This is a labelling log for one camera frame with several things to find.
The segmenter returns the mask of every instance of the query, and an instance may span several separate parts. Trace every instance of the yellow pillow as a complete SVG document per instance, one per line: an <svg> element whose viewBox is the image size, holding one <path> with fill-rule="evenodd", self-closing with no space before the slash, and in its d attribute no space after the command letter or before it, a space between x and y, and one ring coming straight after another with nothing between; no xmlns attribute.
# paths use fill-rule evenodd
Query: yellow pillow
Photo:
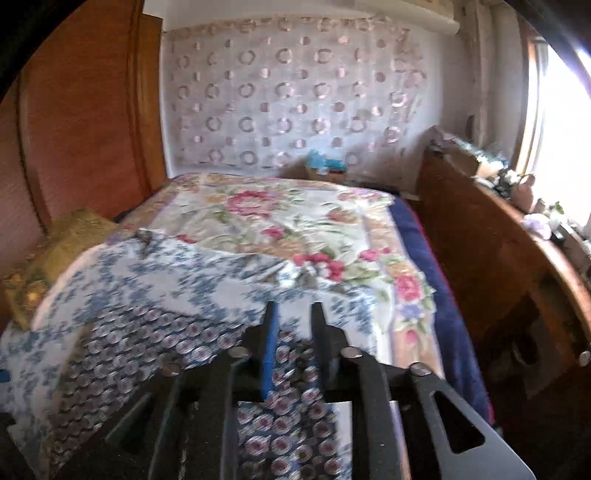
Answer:
<svg viewBox="0 0 591 480"><path fill-rule="evenodd" d="M8 304L21 328L29 329L37 307L70 264L116 230L116 223L85 208L54 222L43 243L4 279Z"/></svg>

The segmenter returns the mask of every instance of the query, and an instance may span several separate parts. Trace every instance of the wall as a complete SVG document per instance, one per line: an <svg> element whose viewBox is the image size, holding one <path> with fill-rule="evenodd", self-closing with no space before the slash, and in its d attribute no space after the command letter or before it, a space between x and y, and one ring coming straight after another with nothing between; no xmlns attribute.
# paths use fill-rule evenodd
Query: wall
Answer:
<svg viewBox="0 0 591 480"><path fill-rule="evenodd" d="M351 18L368 16L368 12L353 9L351 2L337 3L330 0L304 3L288 0L217 0L200 2L199 7L191 0L147 0L144 12L163 17L165 30L203 24L211 20L277 14L320 14ZM427 142L426 131L432 125L439 124L453 133L463 134L472 103L472 95L467 92L472 92L473 80L466 49L459 35L451 37L411 27L411 39L420 45L428 82L422 92L422 106L410 125L404 148L400 149L400 156L392 166L389 178L376 180L413 191ZM170 158L171 155L167 152L169 168ZM169 171L172 176L178 173L181 172L177 169Z"/></svg>
<svg viewBox="0 0 591 480"><path fill-rule="evenodd" d="M496 62L492 102L492 141L507 159L515 151L522 121L524 53L517 14L503 3L491 8L495 31Z"/></svg>

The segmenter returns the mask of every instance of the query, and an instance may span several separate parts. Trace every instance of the blue mattress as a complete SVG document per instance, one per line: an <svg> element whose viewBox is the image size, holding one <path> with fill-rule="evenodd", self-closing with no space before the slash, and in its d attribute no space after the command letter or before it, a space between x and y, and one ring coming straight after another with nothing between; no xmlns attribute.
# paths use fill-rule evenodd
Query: blue mattress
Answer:
<svg viewBox="0 0 591 480"><path fill-rule="evenodd" d="M429 285L436 289L435 333L446 380L484 419L492 423L492 407L470 336L418 218L412 208L399 197L396 197L389 211L398 226L408 255L425 273Z"/></svg>

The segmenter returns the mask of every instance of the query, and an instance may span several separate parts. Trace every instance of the wooden dresser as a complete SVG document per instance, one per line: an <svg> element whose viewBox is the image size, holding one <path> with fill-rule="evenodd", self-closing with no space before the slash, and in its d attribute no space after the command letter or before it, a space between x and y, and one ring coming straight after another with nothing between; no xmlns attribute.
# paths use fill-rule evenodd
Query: wooden dresser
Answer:
<svg viewBox="0 0 591 480"><path fill-rule="evenodd" d="M551 478L591 431L591 367L576 361L591 339L591 296L553 243L524 231L523 214L458 165L453 149L426 151L416 210L483 372L532 322L547 326L562 373L533 398L519 382L487 387L507 440Z"/></svg>

